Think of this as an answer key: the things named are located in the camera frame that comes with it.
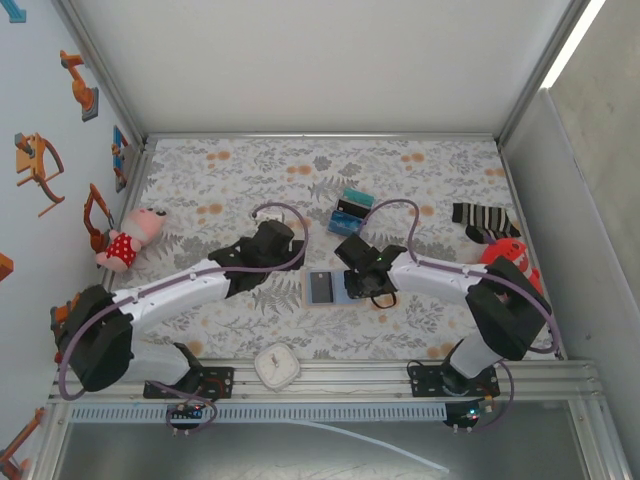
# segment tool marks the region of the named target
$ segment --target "gray floor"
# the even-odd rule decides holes
[[[337,424],[451,470],[442,477],[397,453],[298,425],[217,425],[173,438],[162,425],[75,425],[56,478],[64,480],[584,478],[560,404],[516,404],[484,433],[453,435],[441,423]]]

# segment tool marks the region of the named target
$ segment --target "patterned fabric surface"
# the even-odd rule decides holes
[[[160,279],[240,236],[252,236],[256,225],[249,214],[269,200],[304,215],[311,233],[305,267],[343,269],[333,253],[343,237],[326,227],[347,186],[376,201],[414,200],[420,206],[416,251],[443,260],[474,263],[484,250],[451,222],[454,202],[504,207],[517,218],[492,142],[167,139],[158,142],[144,181],[141,205],[167,210],[167,223],[133,267],[116,275],[114,288]],[[404,205],[382,209],[363,237],[378,248],[404,245],[412,214]],[[301,238],[301,225],[289,213],[287,224]],[[301,359],[437,359],[475,329],[466,307],[435,297],[402,293],[386,310],[370,301],[308,308],[303,288],[301,272],[274,273],[251,292],[163,322],[149,338],[186,343],[207,358],[253,358],[284,342]],[[546,332],[538,340],[547,344]]]

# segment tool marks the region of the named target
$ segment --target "clock face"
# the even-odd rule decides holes
[[[267,388],[279,390],[300,374],[300,363],[289,347],[276,343],[256,357],[256,372]]]

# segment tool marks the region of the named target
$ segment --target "white cable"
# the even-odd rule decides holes
[[[435,468],[436,470],[440,470],[441,472],[444,472],[447,474],[449,473],[449,469],[447,467],[443,467],[442,465],[438,465],[437,463],[427,460],[426,458],[422,458],[422,457],[419,457],[418,455],[414,455],[413,453],[407,452],[406,450],[396,447],[395,445],[391,445],[390,443],[386,443],[386,442],[383,442],[382,440],[377,440],[375,438],[366,437],[364,435],[360,435],[359,433],[350,432],[349,430],[333,427],[331,425],[324,425],[323,423],[306,422],[304,420],[287,420],[284,423],[291,423],[293,425],[302,425],[304,427],[319,428],[321,430],[329,430],[330,432],[340,433],[348,437],[357,438],[358,440],[363,440],[365,442],[369,442],[379,447],[391,450],[392,452],[399,453],[400,455],[404,455],[405,457],[411,458],[416,462],[420,462],[421,464],[426,465],[427,467]]]

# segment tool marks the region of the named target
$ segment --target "black and white sock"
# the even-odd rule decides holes
[[[509,221],[507,211],[500,207],[454,203],[451,220],[468,225],[465,233],[476,243],[487,243],[487,236],[494,240],[520,236],[520,231]]]

